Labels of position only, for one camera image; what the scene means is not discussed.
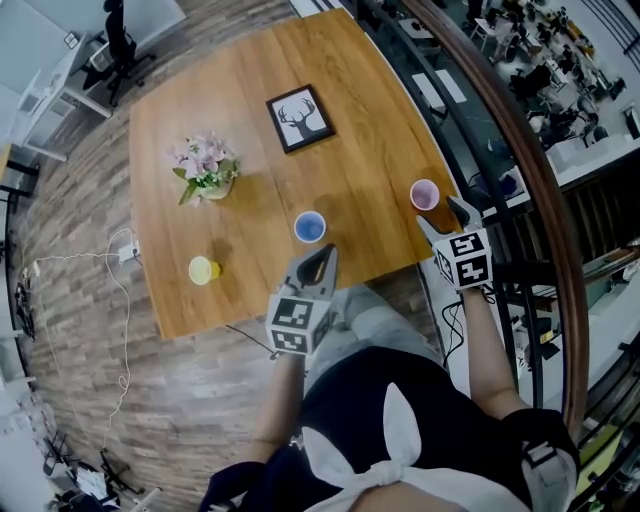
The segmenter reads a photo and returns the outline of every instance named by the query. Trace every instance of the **blue cup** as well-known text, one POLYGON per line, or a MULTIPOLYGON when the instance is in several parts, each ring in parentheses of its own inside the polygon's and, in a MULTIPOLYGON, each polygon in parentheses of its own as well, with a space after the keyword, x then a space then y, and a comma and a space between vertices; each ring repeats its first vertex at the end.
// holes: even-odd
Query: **blue cup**
POLYGON ((302 212, 293 224, 293 231, 298 240, 305 244, 312 244, 324 236, 327 223, 318 212, 302 212))

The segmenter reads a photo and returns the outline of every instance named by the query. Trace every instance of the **floor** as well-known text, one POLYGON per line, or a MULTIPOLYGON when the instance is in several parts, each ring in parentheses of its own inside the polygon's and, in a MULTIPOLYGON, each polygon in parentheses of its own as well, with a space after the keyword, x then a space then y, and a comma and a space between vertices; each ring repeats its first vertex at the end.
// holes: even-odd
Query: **floor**
MULTIPOLYGON (((56 135, 56 148, 70 158, 65 164, 42 162, 34 198, 22 201, 11 219, 18 242, 16 273, 38 257, 102 253, 111 235, 133 227, 128 107, 136 99, 219 45, 294 16, 286 0, 179 3, 187 19, 155 49, 158 60, 141 70, 145 87, 126 93, 111 119, 80 109, 56 135)), ((127 241, 120 235, 114 247, 127 241)), ((249 440, 272 363, 263 348, 224 327, 162 341, 142 268, 134 261, 114 266, 131 295, 131 386, 107 447, 131 465, 130 481, 164 490, 154 511, 195 510, 211 474, 233 461, 249 440)), ((49 260, 40 268, 32 301, 37 342, 22 346, 28 371, 72 449, 95 465, 121 394, 118 377, 125 374, 126 298, 109 280, 103 258, 49 260)), ((414 267, 371 285, 439 350, 414 267)), ((263 320, 235 327, 266 342, 263 320)))

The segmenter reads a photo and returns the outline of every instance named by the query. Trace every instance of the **deer head picture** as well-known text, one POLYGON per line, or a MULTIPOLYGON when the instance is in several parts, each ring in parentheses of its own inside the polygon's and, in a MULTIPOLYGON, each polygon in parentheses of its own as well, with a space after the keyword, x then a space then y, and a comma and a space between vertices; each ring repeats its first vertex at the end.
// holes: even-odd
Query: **deer head picture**
POLYGON ((285 153, 334 133, 311 86, 279 96, 267 105, 285 153))
POLYGON ((316 111, 316 106, 307 98, 302 98, 302 103, 304 103, 305 107, 307 108, 307 112, 303 113, 299 110, 299 120, 296 120, 294 116, 287 116, 284 111, 284 106, 280 107, 280 110, 278 110, 278 119, 280 119, 280 122, 282 124, 287 124, 293 128, 297 128, 300 131, 300 136, 303 139, 308 139, 313 135, 313 132, 315 132, 315 130, 307 126, 307 118, 316 111))

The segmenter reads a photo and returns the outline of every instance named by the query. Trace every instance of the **power strip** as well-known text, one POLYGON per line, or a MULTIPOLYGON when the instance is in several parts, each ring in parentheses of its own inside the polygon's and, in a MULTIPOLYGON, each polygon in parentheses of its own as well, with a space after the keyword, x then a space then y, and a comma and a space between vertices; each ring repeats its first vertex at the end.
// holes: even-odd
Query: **power strip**
POLYGON ((138 240, 135 240, 132 244, 125 245, 118 251, 120 265, 124 265, 127 261, 134 259, 136 256, 140 256, 140 242, 138 240))

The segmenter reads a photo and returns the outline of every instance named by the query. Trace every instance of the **green leaf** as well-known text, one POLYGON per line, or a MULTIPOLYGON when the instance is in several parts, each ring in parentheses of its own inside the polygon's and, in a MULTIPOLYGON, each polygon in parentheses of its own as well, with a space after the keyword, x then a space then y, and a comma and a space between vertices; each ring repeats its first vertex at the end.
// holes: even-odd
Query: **green leaf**
POLYGON ((195 182, 192 183, 191 181, 189 181, 189 185, 187 185, 187 188, 184 191, 184 194, 182 194, 182 197, 180 198, 180 202, 178 203, 178 205, 189 202, 189 200, 193 197, 193 194, 195 194, 196 190, 198 190, 198 184, 195 182))
POLYGON ((174 167, 173 169, 171 169, 175 175, 178 178, 182 178, 183 180, 186 180, 187 178, 185 178, 185 175, 187 174, 187 170, 183 169, 182 167, 174 167))

